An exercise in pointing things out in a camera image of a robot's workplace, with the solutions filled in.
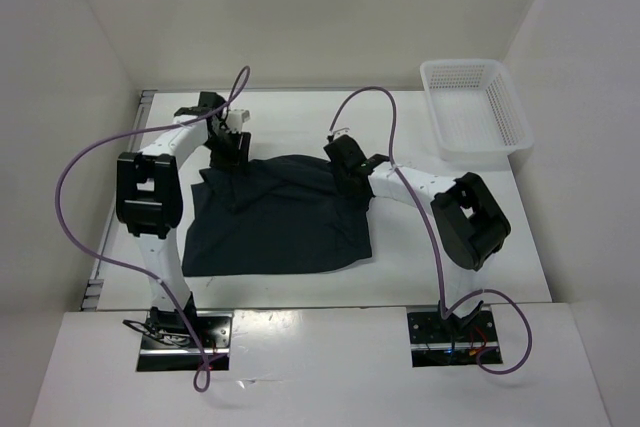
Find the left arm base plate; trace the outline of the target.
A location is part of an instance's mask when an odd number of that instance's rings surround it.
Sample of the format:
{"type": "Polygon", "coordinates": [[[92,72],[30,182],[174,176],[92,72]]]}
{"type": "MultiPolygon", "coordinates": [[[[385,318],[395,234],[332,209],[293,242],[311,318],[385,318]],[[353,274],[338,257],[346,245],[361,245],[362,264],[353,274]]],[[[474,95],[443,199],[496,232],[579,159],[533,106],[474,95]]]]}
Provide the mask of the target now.
{"type": "MultiPolygon", "coordinates": [[[[228,371],[233,313],[198,311],[195,331],[209,359],[210,371],[228,371]]],[[[124,325],[141,335],[137,372],[194,372],[202,364],[196,343],[188,332],[153,330],[151,322],[125,320],[124,325]]]]}

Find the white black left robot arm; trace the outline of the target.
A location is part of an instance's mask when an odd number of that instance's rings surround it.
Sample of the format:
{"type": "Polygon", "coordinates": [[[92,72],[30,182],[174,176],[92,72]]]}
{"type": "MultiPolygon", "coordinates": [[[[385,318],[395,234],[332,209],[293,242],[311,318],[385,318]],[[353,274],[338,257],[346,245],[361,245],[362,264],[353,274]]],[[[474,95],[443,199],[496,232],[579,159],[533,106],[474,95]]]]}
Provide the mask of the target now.
{"type": "Polygon", "coordinates": [[[230,109],[215,92],[202,92],[194,107],[174,114],[170,128],[137,152],[117,159],[116,215],[141,251],[151,273],[151,309],[143,331],[185,347],[196,341],[200,323],[180,260],[177,227],[183,212],[180,168],[200,147],[215,167],[244,168],[251,134],[245,109],[230,109]]]}

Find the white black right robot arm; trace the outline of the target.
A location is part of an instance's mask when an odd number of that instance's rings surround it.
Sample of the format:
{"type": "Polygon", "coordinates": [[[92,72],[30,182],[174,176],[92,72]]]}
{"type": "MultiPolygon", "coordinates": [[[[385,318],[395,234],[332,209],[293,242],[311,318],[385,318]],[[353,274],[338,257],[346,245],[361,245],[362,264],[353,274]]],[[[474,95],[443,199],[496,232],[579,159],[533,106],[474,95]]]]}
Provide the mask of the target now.
{"type": "Polygon", "coordinates": [[[324,151],[340,194],[390,199],[418,210],[434,249],[440,332],[450,340],[464,338],[483,304],[469,303],[481,294],[475,275],[511,233],[484,180],[471,172],[454,178],[401,167],[382,154],[367,157],[347,134],[329,135],[324,151]]]}

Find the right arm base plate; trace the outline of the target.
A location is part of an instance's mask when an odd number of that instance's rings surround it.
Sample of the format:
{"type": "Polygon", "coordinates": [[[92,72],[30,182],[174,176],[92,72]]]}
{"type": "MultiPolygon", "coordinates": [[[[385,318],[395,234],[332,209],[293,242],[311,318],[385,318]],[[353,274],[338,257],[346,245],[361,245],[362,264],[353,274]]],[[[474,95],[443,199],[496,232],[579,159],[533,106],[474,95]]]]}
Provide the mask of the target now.
{"type": "Polygon", "coordinates": [[[436,307],[408,309],[406,313],[413,368],[502,365],[497,330],[489,308],[468,323],[444,321],[436,307]]]}

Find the dark navy shorts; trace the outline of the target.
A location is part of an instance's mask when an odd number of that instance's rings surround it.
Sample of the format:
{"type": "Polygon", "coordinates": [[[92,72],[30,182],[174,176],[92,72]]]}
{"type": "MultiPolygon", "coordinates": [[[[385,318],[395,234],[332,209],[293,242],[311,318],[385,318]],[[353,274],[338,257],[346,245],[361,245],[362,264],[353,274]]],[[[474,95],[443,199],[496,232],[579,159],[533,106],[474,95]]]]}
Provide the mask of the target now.
{"type": "Polygon", "coordinates": [[[187,277],[315,274],[372,256],[370,200],[340,195],[326,160],[284,155],[200,176],[182,260],[187,277]]]}

